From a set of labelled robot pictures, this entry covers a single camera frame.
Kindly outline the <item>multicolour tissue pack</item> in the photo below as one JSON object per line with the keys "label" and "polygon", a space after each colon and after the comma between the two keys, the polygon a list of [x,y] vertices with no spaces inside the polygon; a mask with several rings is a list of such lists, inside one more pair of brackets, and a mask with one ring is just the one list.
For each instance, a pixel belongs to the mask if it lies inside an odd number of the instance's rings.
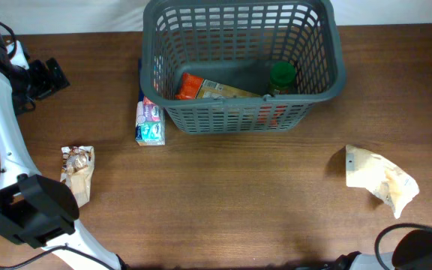
{"label": "multicolour tissue pack", "polygon": [[164,146],[164,110],[150,101],[143,93],[142,59],[138,59],[139,94],[136,104],[135,141],[139,146]]}

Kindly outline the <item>beige paper bag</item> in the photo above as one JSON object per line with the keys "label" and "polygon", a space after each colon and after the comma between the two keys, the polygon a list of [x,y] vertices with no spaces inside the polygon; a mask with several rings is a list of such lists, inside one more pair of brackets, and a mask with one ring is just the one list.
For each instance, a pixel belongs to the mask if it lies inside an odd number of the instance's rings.
{"label": "beige paper bag", "polygon": [[380,154],[346,145],[346,186],[364,188],[388,205],[395,219],[419,194],[416,180]]}

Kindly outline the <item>red orange pasta packet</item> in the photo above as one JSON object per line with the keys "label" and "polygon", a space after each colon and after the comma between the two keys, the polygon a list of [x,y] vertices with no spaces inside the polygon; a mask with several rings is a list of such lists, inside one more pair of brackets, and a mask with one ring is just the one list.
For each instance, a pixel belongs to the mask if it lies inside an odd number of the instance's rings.
{"label": "red orange pasta packet", "polygon": [[258,98],[259,94],[241,90],[209,79],[203,79],[190,73],[183,73],[181,87],[175,97],[178,100],[194,100],[202,98]]}

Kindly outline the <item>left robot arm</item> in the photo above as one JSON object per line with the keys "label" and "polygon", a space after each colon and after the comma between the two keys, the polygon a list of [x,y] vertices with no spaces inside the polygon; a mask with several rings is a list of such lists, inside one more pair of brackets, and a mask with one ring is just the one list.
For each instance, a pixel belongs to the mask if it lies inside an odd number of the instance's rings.
{"label": "left robot arm", "polygon": [[42,250],[14,267],[55,254],[72,269],[127,269],[83,226],[71,189],[42,176],[30,157],[17,116],[70,83],[54,58],[32,61],[13,30],[6,31],[10,43],[0,34],[0,236]]}

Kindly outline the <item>grey plastic shopping basket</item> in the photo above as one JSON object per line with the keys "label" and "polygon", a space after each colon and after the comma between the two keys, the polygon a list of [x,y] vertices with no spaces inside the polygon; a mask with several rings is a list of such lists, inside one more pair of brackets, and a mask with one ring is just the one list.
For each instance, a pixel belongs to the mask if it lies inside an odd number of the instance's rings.
{"label": "grey plastic shopping basket", "polygon": [[[270,71],[289,62],[289,94],[269,94]],[[183,73],[259,97],[178,100]],[[143,12],[142,91],[189,134],[287,131],[346,83],[329,0],[155,0]]]}

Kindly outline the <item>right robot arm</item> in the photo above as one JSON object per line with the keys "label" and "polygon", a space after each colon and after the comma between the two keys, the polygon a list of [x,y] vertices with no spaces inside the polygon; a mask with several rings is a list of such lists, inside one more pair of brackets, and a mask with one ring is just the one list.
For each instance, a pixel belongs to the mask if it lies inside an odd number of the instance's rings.
{"label": "right robot arm", "polygon": [[[346,186],[363,188],[389,206],[395,218],[416,195],[416,180],[395,163],[380,154],[354,145],[345,147]],[[389,233],[409,229],[394,251],[382,253],[380,244]],[[418,223],[397,223],[383,229],[375,239],[374,254],[358,251],[342,255],[333,269],[432,269],[432,226]]]}

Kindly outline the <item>small brown snack bag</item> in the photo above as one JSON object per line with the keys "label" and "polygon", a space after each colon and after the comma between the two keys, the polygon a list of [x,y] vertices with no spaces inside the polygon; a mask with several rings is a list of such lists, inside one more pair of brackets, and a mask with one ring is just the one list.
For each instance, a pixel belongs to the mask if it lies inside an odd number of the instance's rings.
{"label": "small brown snack bag", "polygon": [[79,208],[89,202],[92,175],[95,170],[93,146],[65,146],[61,148],[62,168],[60,181],[66,184]]}

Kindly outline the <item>green lid jar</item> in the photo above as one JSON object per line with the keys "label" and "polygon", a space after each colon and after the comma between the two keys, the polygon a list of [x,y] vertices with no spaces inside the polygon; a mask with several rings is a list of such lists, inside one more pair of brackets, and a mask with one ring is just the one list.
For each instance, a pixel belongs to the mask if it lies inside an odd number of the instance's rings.
{"label": "green lid jar", "polygon": [[294,88],[296,69],[289,62],[279,61],[271,68],[269,76],[269,94],[286,95]]}

